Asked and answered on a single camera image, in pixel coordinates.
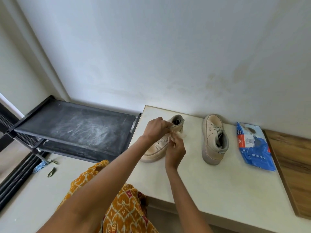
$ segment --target barcode sticker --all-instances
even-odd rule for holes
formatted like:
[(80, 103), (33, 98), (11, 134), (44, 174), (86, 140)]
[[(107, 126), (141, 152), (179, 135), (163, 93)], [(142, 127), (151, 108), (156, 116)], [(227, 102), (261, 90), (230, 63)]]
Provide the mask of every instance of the barcode sticker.
[(244, 141), (245, 141), (245, 147), (247, 148), (255, 146), (255, 139), (253, 135), (244, 134)]

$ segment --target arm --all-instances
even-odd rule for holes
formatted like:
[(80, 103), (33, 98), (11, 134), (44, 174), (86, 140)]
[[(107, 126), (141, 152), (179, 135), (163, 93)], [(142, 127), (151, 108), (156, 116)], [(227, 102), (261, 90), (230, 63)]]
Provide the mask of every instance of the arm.
[(38, 233), (93, 232), (134, 167), (150, 146), (169, 132), (161, 117), (149, 121), (144, 134), (72, 195)]
[(172, 134), (173, 141), (170, 141), (166, 151), (165, 169), (169, 177), (174, 202), (185, 233), (212, 233), (210, 226), (204, 221), (201, 212), (191, 199), (177, 168), (183, 159), (186, 150), (182, 139)]

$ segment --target wet wipes packet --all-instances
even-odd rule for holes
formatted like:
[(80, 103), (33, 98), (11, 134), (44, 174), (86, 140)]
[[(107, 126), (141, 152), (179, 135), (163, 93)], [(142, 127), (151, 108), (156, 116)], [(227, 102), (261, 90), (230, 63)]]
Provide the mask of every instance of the wet wipes packet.
[(275, 171), (275, 165), (266, 138), (259, 126), (237, 124), (239, 149), (245, 163)]

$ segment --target white table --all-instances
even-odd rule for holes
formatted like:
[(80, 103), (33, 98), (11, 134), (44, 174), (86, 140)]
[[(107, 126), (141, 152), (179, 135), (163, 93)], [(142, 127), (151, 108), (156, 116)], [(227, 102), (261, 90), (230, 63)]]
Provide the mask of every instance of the white table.
[[(131, 144), (151, 119), (168, 120), (177, 112), (146, 106)], [(185, 119), (186, 155), (178, 172), (192, 199), (212, 219), (210, 223), (240, 232), (311, 232), (311, 220), (297, 217), (290, 205), (278, 172), (270, 172), (244, 163), (238, 150), (236, 127), (224, 124), (230, 146), (217, 166), (206, 164), (201, 156), (202, 118), (181, 114)], [(127, 183), (152, 199), (161, 207), (173, 204), (169, 180), (165, 173), (165, 159), (154, 163), (139, 162)]]

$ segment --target sneaker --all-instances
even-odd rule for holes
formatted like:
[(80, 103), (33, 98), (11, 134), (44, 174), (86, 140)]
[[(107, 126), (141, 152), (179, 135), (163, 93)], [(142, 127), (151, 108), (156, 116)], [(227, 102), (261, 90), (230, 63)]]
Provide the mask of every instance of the sneaker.
[[(180, 133), (183, 132), (184, 119), (181, 115), (179, 114), (175, 115), (168, 121), (173, 124), (172, 126), (169, 127), (172, 131)], [(142, 162), (152, 163), (163, 158), (165, 156), (168, 143), (169, 143), (169, 136), (168, 134), (166, 134), (164, 137), (162, 137), (160, 140), (154, 143), (142, 156), (140, 160)]]
[(215, 114), (206, 116), (202, 123), (202, 132), (204, 136), (202, 157), (206, 163), (217, 165), (229, 148), (229, 139), (221, 119)]

